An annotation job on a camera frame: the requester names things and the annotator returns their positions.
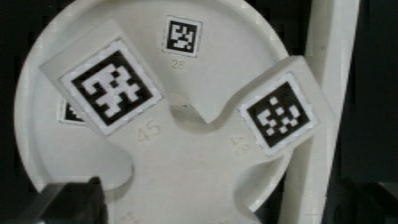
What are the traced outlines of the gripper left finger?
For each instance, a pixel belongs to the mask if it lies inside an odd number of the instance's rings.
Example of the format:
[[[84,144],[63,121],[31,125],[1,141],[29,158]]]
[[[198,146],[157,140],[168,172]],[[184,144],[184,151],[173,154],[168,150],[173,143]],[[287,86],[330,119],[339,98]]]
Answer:
[[[108,224],[100,179],[49,183],[6,224]]]

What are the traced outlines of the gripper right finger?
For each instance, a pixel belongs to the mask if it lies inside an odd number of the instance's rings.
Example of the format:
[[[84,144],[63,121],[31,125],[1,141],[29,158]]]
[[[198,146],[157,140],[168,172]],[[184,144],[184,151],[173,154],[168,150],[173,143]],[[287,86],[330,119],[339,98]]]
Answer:
[[[398,224],[398,183],[340,183],[331,224]]]

